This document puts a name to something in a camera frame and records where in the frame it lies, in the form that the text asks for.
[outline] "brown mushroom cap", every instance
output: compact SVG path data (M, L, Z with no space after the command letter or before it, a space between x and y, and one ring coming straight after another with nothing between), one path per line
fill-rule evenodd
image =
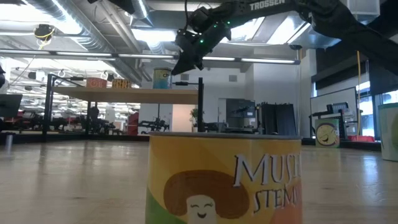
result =
M191 170L171 176L164 187L164 203L173 215L187 213L187 198L206 195L216 203L222 218L243 216L249 209L249 195L245 187L233 187L234 177L213 170Z

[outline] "wooden floor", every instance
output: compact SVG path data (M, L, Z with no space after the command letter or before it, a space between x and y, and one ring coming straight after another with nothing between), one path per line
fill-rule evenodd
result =
M143 224L147 148L80 141L0 151L0 223ZM398 222L398 162L306 147L302 164L304 223Z

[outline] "potted plant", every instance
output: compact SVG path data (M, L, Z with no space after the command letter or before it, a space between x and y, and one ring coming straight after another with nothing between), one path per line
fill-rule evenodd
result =
M198 132L198 109L194 108L191 110L191 117L192 117L192 132Z

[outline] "cartoon mushroom logo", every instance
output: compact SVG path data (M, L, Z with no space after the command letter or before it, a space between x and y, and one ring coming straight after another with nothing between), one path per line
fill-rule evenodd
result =
M233 187L234 177L213 170L191 170L171 176L164 187L164 203L173 215L188 215L188 224L217 224L235 219L249 209L243 185Z

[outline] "wooden shelf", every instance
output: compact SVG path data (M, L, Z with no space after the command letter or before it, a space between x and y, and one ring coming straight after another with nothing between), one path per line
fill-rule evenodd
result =
M198 104L198 90L117 89L55 86L59 94L92 102Z

